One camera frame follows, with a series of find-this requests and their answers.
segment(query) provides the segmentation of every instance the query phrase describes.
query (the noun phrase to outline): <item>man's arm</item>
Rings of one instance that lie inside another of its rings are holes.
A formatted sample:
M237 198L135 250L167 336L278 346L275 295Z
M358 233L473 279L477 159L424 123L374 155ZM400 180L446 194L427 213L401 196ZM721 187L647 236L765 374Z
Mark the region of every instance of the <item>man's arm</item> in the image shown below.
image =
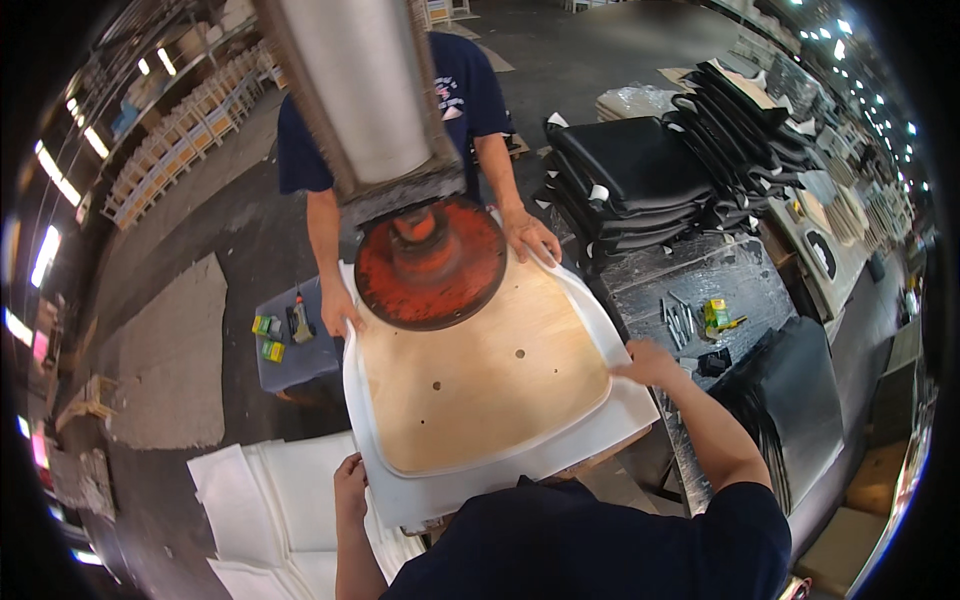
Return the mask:
M340 208L333 188L306 193L306 230L320 272L323 288L321 317L327 332L331 337L346 337L344 319L350 319L356 328L362 330L363 321L340 277L337 264L340 259Z
M360 453L347 456L333 473L337 512L337 600L374 600L387 591L363 518L367 514L367 472Z
M750 435L690 379L669 352L650 339L627 342L627 351L633 364L615 368L613 373L657 386L670 396L684 416L697 461L715 492L740 481L772 489L770 471Z
M493 188L496 203L500 207L507 243L514 248L519 261L526 262L526 244L548 267L554 266L562 256L560 240L523 207L520 194L516 191L514 165L510 161L503 135L497 132L474 137L473 147L477 151L480 169Z

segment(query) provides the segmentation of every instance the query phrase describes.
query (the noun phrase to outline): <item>stack of white chairs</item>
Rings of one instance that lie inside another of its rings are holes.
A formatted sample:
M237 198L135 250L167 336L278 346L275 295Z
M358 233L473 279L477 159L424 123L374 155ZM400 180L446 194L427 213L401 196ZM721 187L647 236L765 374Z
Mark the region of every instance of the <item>stack of white chairs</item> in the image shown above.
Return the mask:
M230 60L160 119L121 169L102 214L120 229L138 223L180 174L190 171L192 162L205 159L214 144L222 146L230 132L240 131L263 94L261 75L272 61L263 59L265 48L261 41ZM276 75L268 77L277 81Z

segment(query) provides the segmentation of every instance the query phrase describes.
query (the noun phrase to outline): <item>stack of white foam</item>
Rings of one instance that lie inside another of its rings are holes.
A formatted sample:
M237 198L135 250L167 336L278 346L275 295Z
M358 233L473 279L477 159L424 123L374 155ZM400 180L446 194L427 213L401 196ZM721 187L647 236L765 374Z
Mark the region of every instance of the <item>stack of white foam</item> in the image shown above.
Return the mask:
M210 567L234 600L334 597L333 471L355 451L347 431L290 444L235 444L187 463L217 544ZM384 529L369 491L367 506L364 525L390 583L423 545Z

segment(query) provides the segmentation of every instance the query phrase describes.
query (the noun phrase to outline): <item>printed logo on shirt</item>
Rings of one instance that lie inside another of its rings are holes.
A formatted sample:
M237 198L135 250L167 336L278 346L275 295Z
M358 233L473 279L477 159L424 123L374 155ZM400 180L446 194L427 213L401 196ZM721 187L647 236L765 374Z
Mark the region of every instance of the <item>printed logo on shirt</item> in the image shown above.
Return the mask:
M440 110L448 107L455 107L464 104L464 99L454 95L457 89L457 82L452 77L438 77L433 81L434 90L440 96L440 102L437 104Z

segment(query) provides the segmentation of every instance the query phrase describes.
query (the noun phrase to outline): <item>plastic wrap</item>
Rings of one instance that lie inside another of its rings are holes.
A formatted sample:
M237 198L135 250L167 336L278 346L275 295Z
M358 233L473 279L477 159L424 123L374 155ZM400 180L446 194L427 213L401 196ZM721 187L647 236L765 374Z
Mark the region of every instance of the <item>plastic wrap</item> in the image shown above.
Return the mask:
M679 92L640 82L633 82L617 89L608 89L597 98L597 116L600 121L660 117L673 109L670 99L677 93Z

